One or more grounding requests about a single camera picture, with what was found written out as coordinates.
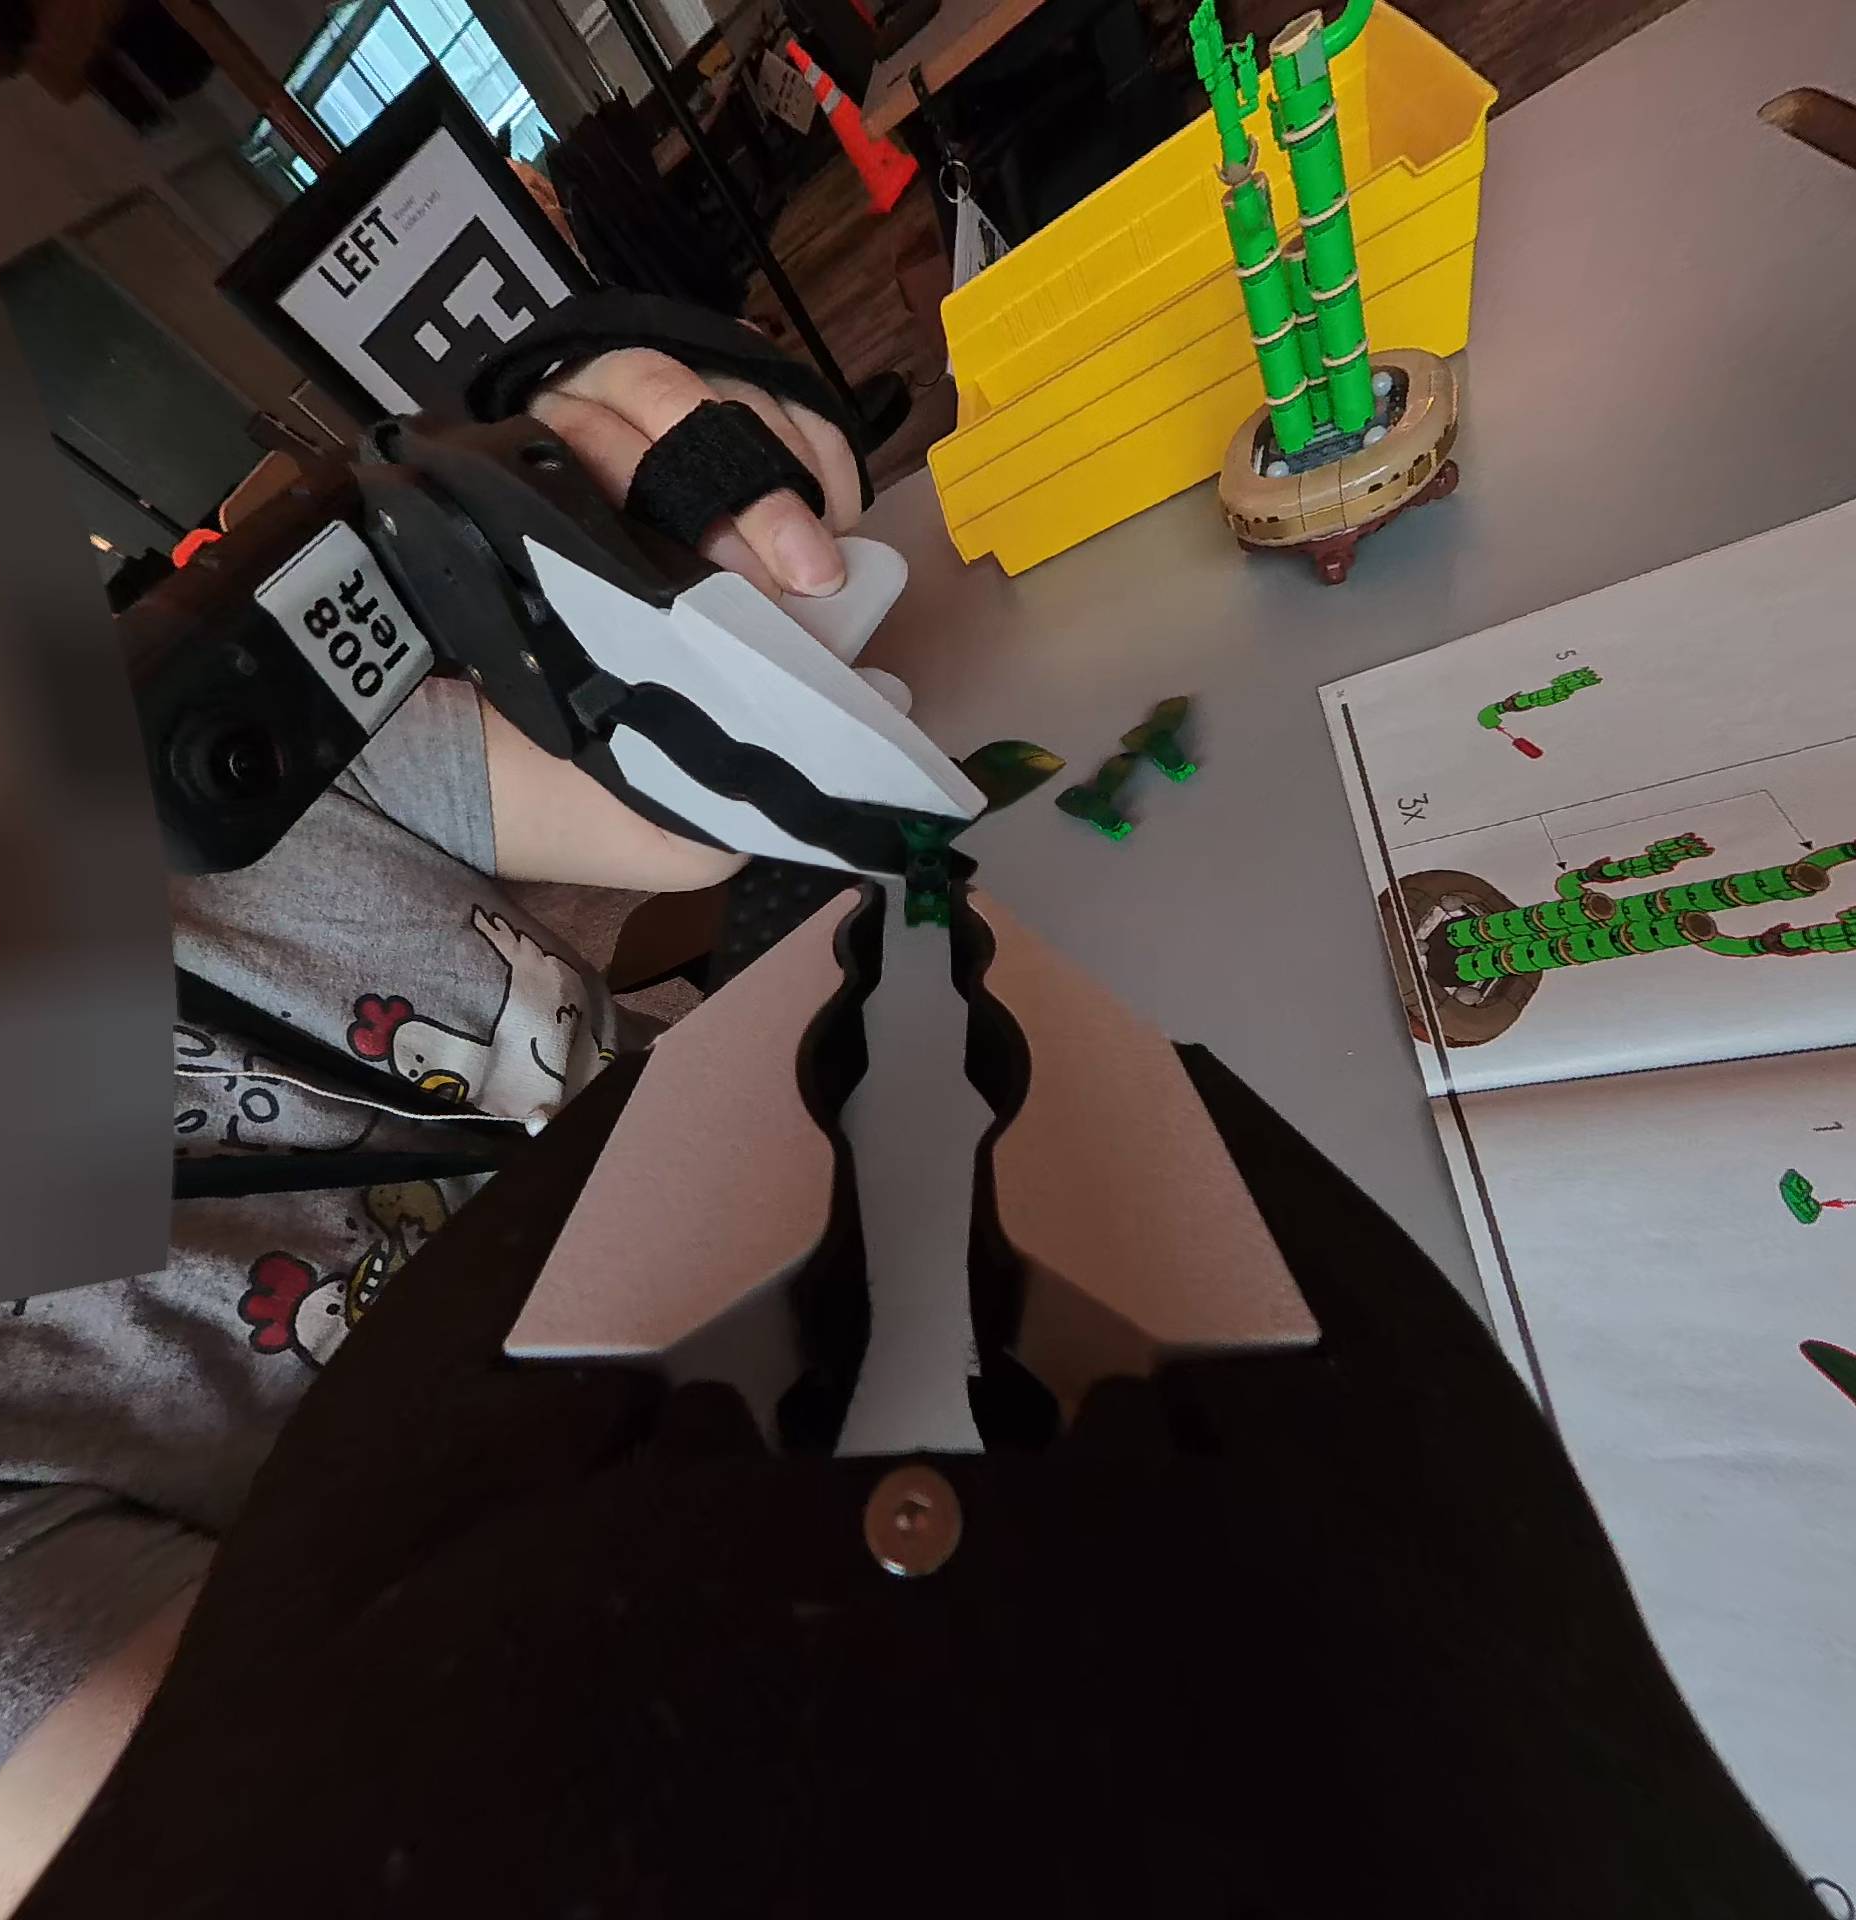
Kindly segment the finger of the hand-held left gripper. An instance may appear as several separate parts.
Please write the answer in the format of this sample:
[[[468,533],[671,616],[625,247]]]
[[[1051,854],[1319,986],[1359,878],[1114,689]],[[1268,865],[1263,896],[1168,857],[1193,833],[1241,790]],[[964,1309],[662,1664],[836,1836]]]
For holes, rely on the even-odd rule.
[[[717,571],[659,608],[544,540],[524,550],[552,610],[616,681],[676,694],[836,802],[962,823],[984,810],[940,746],[741,575]]]
[[[724,732],[662,684],[585,683],[574,716],[589,772],[654,823],[726,853],[903,876],[916,853],[960,839],[952,804],[839,796],[789,753]]]

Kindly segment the black perforated panel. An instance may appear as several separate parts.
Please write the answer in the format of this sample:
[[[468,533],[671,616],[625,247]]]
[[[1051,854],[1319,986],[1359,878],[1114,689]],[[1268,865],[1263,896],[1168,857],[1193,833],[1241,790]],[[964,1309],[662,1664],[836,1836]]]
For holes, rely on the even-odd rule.
[[[864,878],[836,869],[774,858],[750,858],[730,876],[714,945],[709,953],[704,992],[717,995],[756,964],[820,908],[840,894],[859,900]]]

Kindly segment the person's left forearm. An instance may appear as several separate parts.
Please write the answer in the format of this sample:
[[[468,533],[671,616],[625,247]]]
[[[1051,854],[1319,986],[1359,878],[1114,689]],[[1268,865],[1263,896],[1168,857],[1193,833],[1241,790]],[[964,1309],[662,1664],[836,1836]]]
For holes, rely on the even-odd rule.
[[[478,710],[501,883],[695,894],[749,862],[651,823],[580,767],[537,746],[493,702]]]

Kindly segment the person's right forearm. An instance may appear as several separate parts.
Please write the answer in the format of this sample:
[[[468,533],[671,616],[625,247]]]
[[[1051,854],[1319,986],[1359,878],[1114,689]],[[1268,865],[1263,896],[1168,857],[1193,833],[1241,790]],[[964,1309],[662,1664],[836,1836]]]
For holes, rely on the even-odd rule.
[[[207,1576],[107,1654],[0,1767],[0,1887],[32,1884],[90,1810],[168,1677]]]

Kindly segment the yellow plastic bin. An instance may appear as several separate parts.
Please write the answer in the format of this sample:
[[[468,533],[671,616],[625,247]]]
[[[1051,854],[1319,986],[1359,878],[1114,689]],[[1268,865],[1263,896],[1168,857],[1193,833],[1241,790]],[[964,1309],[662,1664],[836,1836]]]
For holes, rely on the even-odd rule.
[[[1469,345],[1494,86],[1391,5],[1330,64],[1372,361]],[[1210,108],[940,310],[964,564],[1020,575],[1218,476],[1263,406]]]

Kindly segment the orange traffic cone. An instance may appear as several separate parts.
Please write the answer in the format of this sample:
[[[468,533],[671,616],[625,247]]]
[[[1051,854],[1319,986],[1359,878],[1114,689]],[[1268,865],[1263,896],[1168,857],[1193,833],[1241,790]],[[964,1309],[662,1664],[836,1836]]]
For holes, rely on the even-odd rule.
[[[871,212],[890,217],[919,181],[919,161],[893,137],[871,134],[859,106],[792,34],[786,39],[786,57],[861,178]]]

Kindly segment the dark green lego leaf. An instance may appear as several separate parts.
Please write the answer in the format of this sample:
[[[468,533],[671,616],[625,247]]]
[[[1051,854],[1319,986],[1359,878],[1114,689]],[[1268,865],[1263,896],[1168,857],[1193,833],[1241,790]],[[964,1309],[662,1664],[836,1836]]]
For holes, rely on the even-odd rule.
[[[1066,761],[1034,740],[999,738],[975,749],[956,767],[982,796],[984,816],[1034,794],[1065,770]]]

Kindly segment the wooden chair part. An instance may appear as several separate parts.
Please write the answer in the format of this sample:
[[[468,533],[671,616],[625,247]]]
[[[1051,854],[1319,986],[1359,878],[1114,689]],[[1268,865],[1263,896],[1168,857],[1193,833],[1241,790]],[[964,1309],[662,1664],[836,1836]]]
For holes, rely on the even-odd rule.
[[[1757,116],[1856,174],[1856,103],[1820,86],[1797,86],[1760,104]]]

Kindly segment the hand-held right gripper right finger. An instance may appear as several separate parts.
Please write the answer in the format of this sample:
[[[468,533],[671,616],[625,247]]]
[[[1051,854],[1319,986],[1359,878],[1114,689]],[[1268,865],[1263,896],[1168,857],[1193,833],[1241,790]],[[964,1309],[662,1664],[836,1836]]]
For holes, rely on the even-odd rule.
[[[1042,1450],[1105,1381],[1302,1353],[1320,1325],[1167,1032],[960,886],[949,959],[975,1152],[968,1400]]]

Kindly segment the green lego bamboo model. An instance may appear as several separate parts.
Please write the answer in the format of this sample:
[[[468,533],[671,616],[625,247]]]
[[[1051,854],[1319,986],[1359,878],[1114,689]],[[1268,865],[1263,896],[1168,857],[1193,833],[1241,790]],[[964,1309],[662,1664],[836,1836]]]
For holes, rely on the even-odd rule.
[[[1374,362],[1357,260],[1333,60],[1372,5],[1302,13],[1258,64],[1213,2],[1188,45],[1221,137],[1223,217],[1267,401],[1230,438],[1218,502],[1249,555],[1348,580],[1360,545],[1460,481],[1460,388],[1446,358]]]

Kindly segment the small green lego stem piece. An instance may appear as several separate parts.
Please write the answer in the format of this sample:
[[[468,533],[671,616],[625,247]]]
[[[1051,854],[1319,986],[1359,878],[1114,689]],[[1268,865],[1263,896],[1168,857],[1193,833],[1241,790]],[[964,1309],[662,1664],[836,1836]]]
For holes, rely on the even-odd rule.
[[[954,905],[964,884],[977,872],[956,840],[964,823],[938,818],[905,818],[899,826],[905,846],[903,919],[912,928],[954,925]]]

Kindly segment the hanging paper tag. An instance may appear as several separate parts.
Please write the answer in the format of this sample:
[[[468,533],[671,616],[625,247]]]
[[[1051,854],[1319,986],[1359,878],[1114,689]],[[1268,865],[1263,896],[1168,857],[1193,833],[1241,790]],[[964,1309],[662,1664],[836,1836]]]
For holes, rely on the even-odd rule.
[[[971,171],[964,161],[951,159],[940,169],[940,193],[952,210],[954,235],[951,240],[951,288],[960,292],[991,267],[1013,253],[1013,243],[977,204]]]

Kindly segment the lego instruction booklet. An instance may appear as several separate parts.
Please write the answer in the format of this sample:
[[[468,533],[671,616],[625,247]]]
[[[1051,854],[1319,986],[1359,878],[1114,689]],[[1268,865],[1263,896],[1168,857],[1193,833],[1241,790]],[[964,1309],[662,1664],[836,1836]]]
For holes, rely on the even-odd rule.
[[[1856,1917],[1856,499],[1320,702],[1493,1328]]]

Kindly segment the window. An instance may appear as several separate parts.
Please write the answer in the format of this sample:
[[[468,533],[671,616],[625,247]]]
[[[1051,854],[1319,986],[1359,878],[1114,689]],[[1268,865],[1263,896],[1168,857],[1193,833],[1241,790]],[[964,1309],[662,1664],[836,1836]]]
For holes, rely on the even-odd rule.
[[[287,74],[289,94],[349,146],[424,73],[442,74],[509,156],[539,164],[557,129],[468,2],[338,2]]]

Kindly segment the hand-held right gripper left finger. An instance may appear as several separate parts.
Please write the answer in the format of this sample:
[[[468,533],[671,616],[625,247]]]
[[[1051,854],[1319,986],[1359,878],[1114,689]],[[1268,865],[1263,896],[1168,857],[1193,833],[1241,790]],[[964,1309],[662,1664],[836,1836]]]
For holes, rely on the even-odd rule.
[[[836,1449],[868,1353],[844,1108],[887,896],[829,899],[653,1045],[514,1327],[518,1362],[737,1389],[769,1441]]]

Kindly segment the person's left hand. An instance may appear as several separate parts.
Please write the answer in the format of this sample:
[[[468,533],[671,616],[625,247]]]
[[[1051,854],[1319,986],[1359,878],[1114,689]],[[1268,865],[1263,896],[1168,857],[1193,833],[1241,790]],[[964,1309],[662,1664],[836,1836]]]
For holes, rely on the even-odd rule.
[[[831,599],[847,582],[840,537],[864,513],[864,491],[842,433],[797,401],[726,374],[703,378],[653,349],[601,354],[559,372],[529,403],[533,419],[562,438],[623,507],[653,445],[709,403],[739,403],[810,473],[824,495],[812,513],[797,492],[771,492],[737,516],[714,519],[699,550],[774,601]]]

